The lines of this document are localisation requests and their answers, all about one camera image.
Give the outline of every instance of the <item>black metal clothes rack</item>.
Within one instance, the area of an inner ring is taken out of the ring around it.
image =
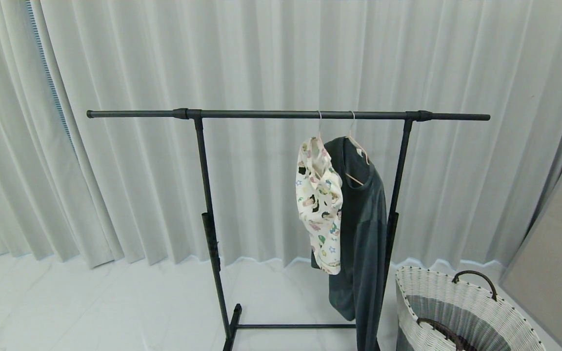
[[[431,113],[429,111],[408,111],[400,113],[392,112],[349,112],[341,111],[212,111],[200,109],[175,109],[169,111],[87,111],[88,118],[97,117],[173,117],[179,119],[193,119],[197,132],[197,143],[199,145],[199,160],[201,162],[201,175],[203,177],[203,190],[205,191],[205,204],[207,211],[201,214],[203,228],[207,238],[207,248],[212,264],[212,273],[216,283],[218,302],[221,307],[222,324],[225,329],[225,345],[223,351],[231,351],[238,329],[352,329],[355,324],[240,324],[241,304],[236,304],[231,320],[228,319],[227,305],[225,304],[225,293],[221,282],[221,260],[218,254],[218,241],[216,238],[216,224],[214,222],[214,209],[212,208],[212,193],[209,183],[209,172],[207,169],[207,156],[205,154],[205,139],[203,138],[203,118],[325,118],[325,119],[367,119],[367,120],[404,120],[402,142],[396,178],[392,191],[392,202],[387,220],[387,233],[391,236],[386,247],[385,271],[389,270],[392,257],[392,247],[396,234],[399,213],[396,204],[399,199],[400,183],[406,150],[409,144],[409,135],[413,122],[425,122],[427,120],[489,120],[488,114],[447,114]]]

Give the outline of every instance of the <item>garment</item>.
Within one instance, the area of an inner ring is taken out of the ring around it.
[[[331,166],[331,157],[319,137],[306,140],[299,149],[296,203],[309,232],[315,263],[328,274],[338,274],[341,178]]]
[[[383,182],[372,162],[345,137],[325,144],[341,174],[341,271],[329,276],[329,302],[357,324],[357,349],[379,351],[377,330],[387,278],[387,213]],[[346,173],[363,182],[351,180]]]

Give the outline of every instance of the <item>white and gray basket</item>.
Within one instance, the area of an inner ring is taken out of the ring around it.
[[[484,278],[491,291],[459,280],[467,273]],[[396,284],[397,351],[545,350],[526,318],[498,297],[482,273],[462,271],[451,277],[420,267],[400,267]]]

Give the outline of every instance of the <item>white marble floor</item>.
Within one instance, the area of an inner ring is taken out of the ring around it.
[[[499,269],[483,270],[497,278]],[[395,348],[397,332],[394,270],[379,329],[384,351]],[[241,303],[242,323],[345,322],[328,304],[326,276],[305,262],[284,269],[242,260],[221,275],[229,313]],[[533,326],[549,351],[560,350]],[[79,258],[0,257],[0,351],[220,351],[223,343],[209,262],[121,260],[89,270]],[[234,344],[235,351],[354,349],[352,330],[239,331]]]

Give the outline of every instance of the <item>curtain fold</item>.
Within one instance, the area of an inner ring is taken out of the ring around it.
[[[508,264],[562,144],[562,0],[32,1],[34,22],[23,6],[0,2],[0,254],[207,258],[192,122],[88,109],[489,113],[413,127],[393,260],[425,265]],[[205,120],[226,263],[308,257],[298,147],[352,122],[319,123]],[[355,129],[391,198],[402,122]]]

